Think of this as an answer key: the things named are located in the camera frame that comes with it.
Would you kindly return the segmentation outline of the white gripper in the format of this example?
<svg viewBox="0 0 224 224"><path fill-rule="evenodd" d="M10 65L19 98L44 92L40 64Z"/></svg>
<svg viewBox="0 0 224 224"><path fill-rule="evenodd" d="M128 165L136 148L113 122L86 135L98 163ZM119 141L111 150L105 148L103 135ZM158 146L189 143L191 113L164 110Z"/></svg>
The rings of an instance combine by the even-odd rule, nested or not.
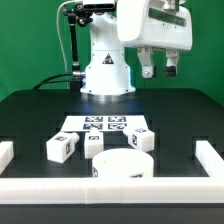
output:
<svg viewBox="0 0 224 224"><path fill-rule="evenodd" d="M166 0L118 0L118 38L126 47L139 47L137 55L144 78L155 76L153 51L150 47L177 49L166 51L165 75L175 77L178 50L192 47L190 12L183 6L178 12L164 9Z"/></svg>

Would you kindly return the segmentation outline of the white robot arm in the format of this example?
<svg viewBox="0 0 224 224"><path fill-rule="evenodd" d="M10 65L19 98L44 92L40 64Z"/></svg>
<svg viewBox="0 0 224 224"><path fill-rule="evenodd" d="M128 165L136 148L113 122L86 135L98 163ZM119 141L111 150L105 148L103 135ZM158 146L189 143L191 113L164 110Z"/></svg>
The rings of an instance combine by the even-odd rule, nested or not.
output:
<svg viewBox="0 0 224 224"><path fill-rule="evenodd" d="M155 76L152 53L166 52L165 74L177 74L179 53L192 47L192 21L186 0L83 0L91 20L91 61L81 91L92 96L120 96L133 92L124 49L132 47L142 76Z"/></svg>

